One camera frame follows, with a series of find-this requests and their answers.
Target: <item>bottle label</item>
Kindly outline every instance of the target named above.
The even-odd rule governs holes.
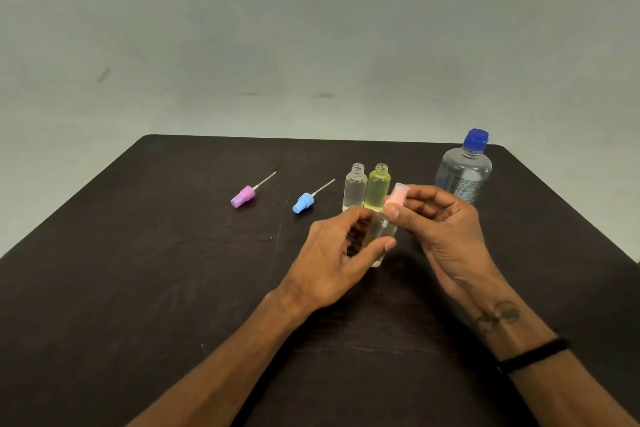
[[[460,199],[464,199],[467,203],[473,203],[476,196],[480,192],[480,188],[484,184],[484,180],[468,180],[461,177],[453,178],[449,192],[455,194]]]

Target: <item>blue cap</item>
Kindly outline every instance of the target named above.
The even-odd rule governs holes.
[[[489,132],[481,128],[472,128],[467,134],[462,147],[471,152],[484,152],[486,143],[489,141]]]
[[[311,204],[313,203],[314,203],[314,197],[311,196],[311,194],[309,194],[308,192],[306,192],[305,194],[303,194],[298,198],[298,202],[296,203],[295,206],[293,206],[293,211],[295,213],[300,213],[301,211],[304,211],[309,206],[311,206]]]

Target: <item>dark brown table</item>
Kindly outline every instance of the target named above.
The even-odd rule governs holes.
[[[453,146],[143,137],[0,260],[2,425],[128,422],[279,283],[311,222],[340,212],[352,163],[429,183]],[[506,149],[486,153],[494,172],[477,207],[494,259],[640,417],[640,270]],[[256,200],[231,207],[274,169]],[[415,241],[397,238],[379,269],[293,334],[236,425],[533,423]]]

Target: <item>wall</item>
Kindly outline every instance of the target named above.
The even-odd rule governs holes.
[[[0,0],[0,254],[145,133],[480,126],[637,260],[639,46],[640,0]]]

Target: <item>liquid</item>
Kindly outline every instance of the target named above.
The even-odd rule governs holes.
[[[344,199],[342,200],[342,211],[349,206],[362,206],[364,204],[364,195],[367,192],[367,177],[353,176],[352,172],[347,174],[344,182]]]
[[[376,169],[369,174],[369,185],[367,186],[367,194],[364,197],[364,207],[373,211],[380,211],[390,184],[391,175],[387,172],[387,166],[378,164]]]
[[[484,154],[451,149],[442,158],[434,184],[473,204],[491,169],[491,160]]]
[[[385,215],[381,212],[376,214],[371,220],[371,224],[369,225],[369,231],[367,232],[367,236],[364,237],[362,242],[362,247],[364,248],[369,243],[371,243],[376,238],[380,237],[392,237],[396,234],[398,227],[391,223]],[[372,267],[380,267],[380,263],[385,258],[385,255],[380,257],[377,261],[375,261]]]

